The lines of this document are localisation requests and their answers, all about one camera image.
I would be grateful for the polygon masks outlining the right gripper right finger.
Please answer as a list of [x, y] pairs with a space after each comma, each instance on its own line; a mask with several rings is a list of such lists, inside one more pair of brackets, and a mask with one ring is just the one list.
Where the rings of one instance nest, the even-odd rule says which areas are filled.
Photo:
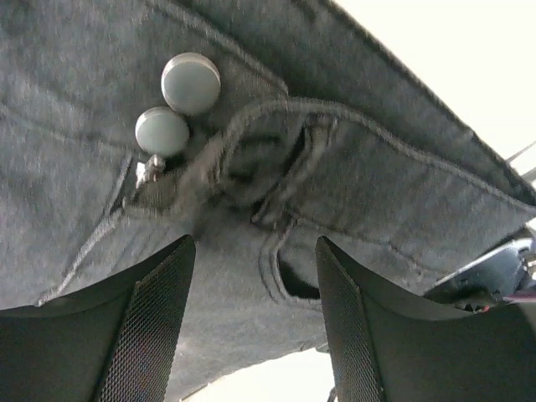
[[533, 297], [472, 313], [395, 285], [328, 238], [316, 257], [339, 400], [534, 400]]

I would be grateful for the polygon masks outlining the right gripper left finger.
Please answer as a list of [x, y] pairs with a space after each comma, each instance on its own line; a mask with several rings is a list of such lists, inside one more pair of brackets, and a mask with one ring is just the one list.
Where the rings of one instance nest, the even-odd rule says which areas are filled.
[[2, 400], [164, 400], [195, 254], [184, 236], [94, 285], [2, 311]]

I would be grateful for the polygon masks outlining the black trousers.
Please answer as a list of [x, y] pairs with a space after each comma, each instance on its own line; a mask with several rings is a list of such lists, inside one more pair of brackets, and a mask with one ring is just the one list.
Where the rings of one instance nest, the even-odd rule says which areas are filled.
[[166, 398], [326, 340], [315, 245], [414, 293], [535, 192], [329, 1], [4, 1], [1, 306], [192, 235]]

